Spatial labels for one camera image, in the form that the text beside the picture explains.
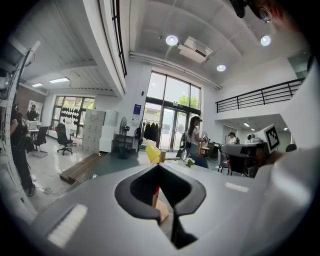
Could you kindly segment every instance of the brown wall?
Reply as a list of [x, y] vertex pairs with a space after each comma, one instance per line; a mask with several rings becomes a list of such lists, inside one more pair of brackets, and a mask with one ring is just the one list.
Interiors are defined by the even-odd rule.
[[41, 121], [42, 120], [42, 113], [44, 110], [43, 104], [45, 103], [45, 99], [46, 99], [45, 95], [43, 95], [41, 93], [37, 93], [34, 90], [29, 90], [25, 87], [19, 86], [18, 92], [16, 93], [15, 101], [18, 103], [19, 112], [22, 113], [24, 118], [27, 117], [26, 114], [28, 112], [29, 101], [35, 101], [35, 102], [42, 103], [42, 110], [41, 110], [41, 117], [40, 117], [40, 121]]

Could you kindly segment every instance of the air conditioner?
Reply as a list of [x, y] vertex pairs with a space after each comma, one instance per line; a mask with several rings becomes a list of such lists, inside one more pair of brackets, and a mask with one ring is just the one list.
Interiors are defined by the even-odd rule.
[[212, 53], [212, 50], [208, 47], [203, 47], [203, 44], [198, 40], [188, 37], [184, 44], [179, 44], [178, 49], [180, 54], [187, 58], [202, 63]]

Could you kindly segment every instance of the ceiling light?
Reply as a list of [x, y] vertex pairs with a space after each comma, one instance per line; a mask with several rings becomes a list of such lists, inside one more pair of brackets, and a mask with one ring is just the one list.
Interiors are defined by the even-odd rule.
[[175, 35], [168, 35], [165, 39], [165, 42], [169, 46], [175, 46], [178, 43], [178, 38]]
[[261, 37], [260, 43], [263, 46], [268, 46], [271, 43], [271, 38], [267, 35], [264, 35], [263, 37]]
[[59, 78], [59, 79], [54, 79], [54, 80], [50, 80], [49, 82], [51, 84], [54, 84], [54, 83], [60, 83], [60, 82], [69, 82], [70, 80], [66, 77], [63, 77], [63, 78]]
[[32, 87], [38, 87], [38, 86], [43, 86], [43, 84], [42, 83], [36, 83], [36, 84], [32, 85]]
[[223, 65], [223, 64], [219, 64], [217, 67], [216, 67], [216, 70], [218, 70], [219, 72], [223, 72], [226, 70], [226, 66]]

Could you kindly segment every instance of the railing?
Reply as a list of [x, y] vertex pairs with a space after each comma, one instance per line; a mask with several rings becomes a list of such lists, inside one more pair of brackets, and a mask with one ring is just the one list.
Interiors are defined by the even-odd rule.
[[122, 45], [122, 35], [120, 26], [120, 0], [112, 0], [113, 25], [115, 31], [116, 44], [118, 48], [118, 56], [120, 58], [123, 76], [127, 75], [127, 68], [124, 56], [124, 48]]
[[216, 112], [239, 110], [259, 105], [290, 100], [299, 89], [304, 78], [282, 82], [269, 87], [253, 90], [238, 96], [217, 101]]

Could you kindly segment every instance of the floor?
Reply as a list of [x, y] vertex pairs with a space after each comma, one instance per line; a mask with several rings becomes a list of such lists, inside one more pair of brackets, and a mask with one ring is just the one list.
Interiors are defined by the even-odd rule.
[[[41, 213], [55, 200], [61, 197], [64, 193], [77, 187], [77, 185], [69, 185], [60, 179], [59, 173], [70, 168], [74, 164], [82, 161], [91, 153], [83, 151], [81, 147], [72, 147], [73, 154], [68, 152], [62, 155], [61, 152], [57, 153], [60, 146], [57, 140], [47, 137], [47, 143], [41, 146], [41, 150], [48, 152], [43, 158], [37, 158], [32, 153], [27, 154], [27, 161], [30, 165], [30, 173], [35, 178], [36, 192], [30, 197], [30, 201], [38, 213]], [[131, 167], [149, 164], [149, 159], [146, 152], [141, 151], [138, 155], [130, 155], [128, 159], [123, 160], [117, 157], [118, 155], [109, 154], [102, 156], [101, 160], [92, 167], [82, 180], [86, 181], [92, 179], [93, 175], [103, 176], [106, 174], [119, 172]], [[176, 153], [167, 152], [166, 157], [175, 157]], [[210, 170], [218, 170], [218, 162], [208, 159], [208, 166]], [[224, 169], [222, 173], [227, 175], [228, 170]], [[169, 205], [165, 195], [160, 190], [159, 199], [163, 201], [169, 210], [168, 218], [161, 224], [160, 228], [165, 235], [170, 239], [171, 230], [173, 225], [173, 209]]]

